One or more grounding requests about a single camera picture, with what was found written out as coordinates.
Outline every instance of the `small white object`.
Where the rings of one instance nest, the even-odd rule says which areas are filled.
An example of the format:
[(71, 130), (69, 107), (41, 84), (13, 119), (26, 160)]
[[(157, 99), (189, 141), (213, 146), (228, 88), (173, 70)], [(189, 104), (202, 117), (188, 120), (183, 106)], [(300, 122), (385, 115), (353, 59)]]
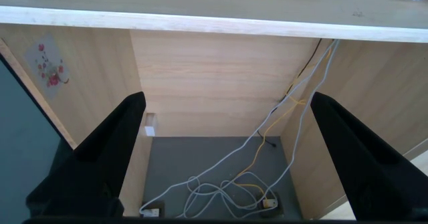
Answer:
[(148, 113), (146, 116), (146, 123), (144, 123), (144, 129), (146, 130), (147, 136), (156, 136), (157, 119), (153, 113)]
[(143, 217), (159, 217), (159, 209), (145, 209), (142, 210)]

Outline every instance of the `black cable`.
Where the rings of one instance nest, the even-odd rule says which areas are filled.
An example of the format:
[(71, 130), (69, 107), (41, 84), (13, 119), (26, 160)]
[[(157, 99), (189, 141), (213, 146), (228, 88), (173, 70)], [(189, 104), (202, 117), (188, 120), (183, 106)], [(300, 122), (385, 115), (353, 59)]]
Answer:
[[(312, 55), (310, 56), (310, 58), (309, 58), (308, 62), (306, 62), (305, 66), (302, 68), (302, 70), (300, 71), (300, 73), (297, 75), (297, 78), (299, 78), (299, 77), (302, 75), (303, 71), (305, 71), (305, 69), (308, 67), (309, 63), (310, 63), (310, 62), (312, 61), (312, 59), (314, 58), (316, 51), (317, 51), (317, 50), (318, 50), (318, 48), (320, 47), (321, 41), (322, 41), (322, 38), (320, 38), (320, 41), (318, 41), (318, 44), (316, 45), (314, 52), (312, 53)], [(284, 100), (284, 98), (287, 96), (288, 92), (290, 92), (290, 90), (292, 89), (292, 87), (293, 87), (293, 84), (292, 84), (292, 85), (290, 85), (290, 87), (288, 88), (288, 90), (287, 90), (286, 94), (282, 97), (282, 99), (280, 100), (280, 102), (282, 102), (282, 100)], [(259, 131), (257, 131), (257, 133), (258, 133), (258, 134), (260, 135), (260, 137), (263, 139), (263, 136), (260, 134), (260, 132), (259, 132)], [(276, 144), (275, 144), (275, 143), (269, 142), (268, 140), (265, 140), (265, 141), (266, 141), (268, 144), (272, 145), (273, 147), (276, 147)]]
[[(260, 134), (260, 132), (259, 132), (259, 131), (257, 131), (257, 133), (260, 135), (260, 138), (263, 140), (263, 136)], [(266, 143), (268, 143), (268, 144), (270, 144), (270, 145), (272, 145), (272, 147), (276, 147), (276, 144), (275, 144), (275, 143), (269, 142), (269, 141), (268, 141), (268, 140), (266, 140), (266, 139), (265, 139), (265, 142), (266, 142)]]
[[(312, 61), (312, 59), (314, 58), (316, 51), (317, 51), (317, 50), (318, 50), (318, 48), (320, 47), (321, 41), (322, 41), (322, 38), (320, 38), (320, 41), (318, 41), (318, 44), (316, 45), (315, 50), (314, 50), (314, 52), (312, 53), (312, 56), (310, 56), (309, 60), (308, 60), (308, 61), (306, 62), (306, 64), (305, 64), (305, 66), (302, 68), (302, 70), (300, 71), (300, 73), (297, 75), (296, 79), (297, 79), (297, 78), (299, 78), (299, 77), (302, 75), (303, 71), (305, 71), (305, 69), (308, 67), (309, 63), (310, 63), (310, 62)], [(282, 96), (282, 99), (280, 100), (280, 102), (282, 102), (282, 100), (284, 100), (284, 98), (285, 98), (285, 97), (287, 96), (287, 94), (290, 92), (290, 90), (292, 89), (292, 87), (293, 87), (293, 84), (291, 84), (291, 85), (290, 85), (290, 87), (288, 88), (288, 90), (287, 90), (286, 94), (285, 94), (284, 96)]]

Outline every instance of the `wooden side panel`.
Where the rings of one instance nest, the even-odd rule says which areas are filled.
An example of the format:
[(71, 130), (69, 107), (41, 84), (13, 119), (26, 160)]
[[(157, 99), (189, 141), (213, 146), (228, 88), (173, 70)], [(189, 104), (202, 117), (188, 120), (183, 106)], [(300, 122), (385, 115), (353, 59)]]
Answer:
[[(142, 123), (145, 123), (146, 113), (142, 117)], [(152, 147), (153, 137), (146, 136), (144, 129), (140, 129), (137, 136), (134, 150), (132, 151), (129, 161), (128, 170), (123, 180), (122, 190), (119, 199), (125, 208), (124, 216), (139, 217), (140, 207), (146, 184), (146, 174), (150, 150)]]
[(44, 97), (24, 55), (48, 33), (70, 70), (70, 81), (45, 100), (79, 144), (127, 95), (141, 90), (129, 31), (0, 25), (0, 37)]
[[(131, 31), (131, 38), (147, 112), (158, 119), (158, 136), (250, 135), (318, 42), (167, 31)], [(278, 109), (267, 126), (292, 105)], [(280, 135), (285, 122), (268, 135)]]
[[(414, 147), (428, 136), (427, 58), (427, 44), (342, 41), (319, 92), (336, 99), (397, 151), (415, 156), (425, 148)], [(324, 70), (325, 62), (303, 96), (309, 96)], [(288, 160), (302, 109), (294, 111), (282, 134)], [(304, 218), (322, 217), (346, 201), (310, 110), (291, 173)]]
[[(39, 38), (51, 34), (70, 71), (70, 81), (46, 98), (24, 58)], [(128, 30), (0, 25), (0, 50), (72, 148), (129, 94), (141, 91)], [(139, 136), (120, 200), (125, 215), (138, 215), (144, 192), (151, 138)]]

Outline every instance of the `electrical outlet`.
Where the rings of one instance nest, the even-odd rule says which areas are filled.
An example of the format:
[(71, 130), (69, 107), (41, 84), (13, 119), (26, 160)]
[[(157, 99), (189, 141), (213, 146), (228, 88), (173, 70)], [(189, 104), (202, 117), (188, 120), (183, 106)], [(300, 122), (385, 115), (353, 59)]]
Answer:
[(160, 211), (159, 209), (145, 209), (142, 210), (142, 213), (144, 218), (146, 217), (159, 217)]

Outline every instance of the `wooden panel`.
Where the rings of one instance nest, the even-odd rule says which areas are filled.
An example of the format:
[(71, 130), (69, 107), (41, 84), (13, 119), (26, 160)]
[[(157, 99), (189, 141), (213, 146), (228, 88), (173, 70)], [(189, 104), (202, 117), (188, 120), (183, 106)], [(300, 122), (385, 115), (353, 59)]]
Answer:
[[(158, 119), (157, 136), (250, 135), (318, 42), (160, 31), (131, 31), (131, 37), (147, 112)], [(292, 105), (284, 104), (270, 123)], [(284, 122), (269, 135), (280, 135)]]
[[(142, 123), (145, 123), (145, 118), (146, 113), (142, 117)], [(142, 205), (151, 147), (152, 137), (146, 136), (144, 129), (141, 128), (119, 194), (119, 199), (125, 208), (124, 216), (140, 216), (139, 210)]]
[[(46, 98), (24, 58), (47, 33), (70, 71), (70, 81), (52, 99)], [(141, 91), (128, 30), (0, 25), (0, 37), (7, 44), (0, 45), (1, 53), (72, 148), (125, 97)], [(138, 137), (120, 193), (125, 215), (138, 215), (150, 146), (151, 138)]]
[(426, 1), (0, 0), (0, 22), (427, 42)]
[(16, 73), (18, 78), (22, 81), (22, 83), (26, 86), (28, 91), (34, 97), (35, 101), (40, 105), (43, 111), (46, 113), (47, 117), (52, 121), (67, 143), (75, 149), (78, 144), (74, 141), (70, 133), (61, 123), (61, 120), (56, 116), (55, 112), (51, 109), (51, 106), (47, 103), (43, 94), (37, 89), (31, 78), (27, 75), (21, 64), (12, 54), (11, 50), (7, 47), (6, 43), (0, 39), (0, 53), (5, 58), (7, 64), (11, 66), (13, 71)]
[(70, 81), (46, 101), (75, 143), (81, 143), (127, 95), (141, 90), (129, 32), (1, 25), (0, 36), (42, 94), (24, 54), (47, 33), (61, 51)]
[[(397, 151), (406, 153), (428, 136), (427, 57), (427, 44), (342, 41), (319, 91), (335, 98)], [(303, 96), (310, 94), (323, 74), (323, 69), (316, 72)], [(294, 111), (282, 134), (288, 160), (300, 114), (301, 109)], [(345, 202), (310, 110), (304, 117), (291, 173), (304, 218), (322, 217)]]

